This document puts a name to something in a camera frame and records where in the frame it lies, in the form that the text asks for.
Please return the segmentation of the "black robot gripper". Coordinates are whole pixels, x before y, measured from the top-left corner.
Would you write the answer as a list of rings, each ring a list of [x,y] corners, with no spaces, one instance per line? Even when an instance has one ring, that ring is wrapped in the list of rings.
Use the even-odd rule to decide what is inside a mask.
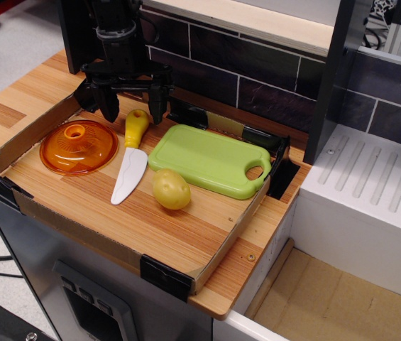
[[[154,124],[160,124],[174,89],[172,68],[148,56],[141,27],[135,21],[120,26],[99,25],[96,35],[104,60],[82,66],[87,86],[103,117],[114,123],[119,115],[117,92],[148,93],[148,108]]]

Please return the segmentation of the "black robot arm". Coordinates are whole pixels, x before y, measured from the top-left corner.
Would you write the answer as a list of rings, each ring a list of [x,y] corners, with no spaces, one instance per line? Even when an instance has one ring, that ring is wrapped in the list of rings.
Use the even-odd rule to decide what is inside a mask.
[[[105,60],[85,64],[81,70],[94,103],[109,122],[119,115],[119,93],[145,92],[153,123],[160,124],[174,89],[172,68],[149,57],[141,26],[141,4],[141,1],[91,2]]]

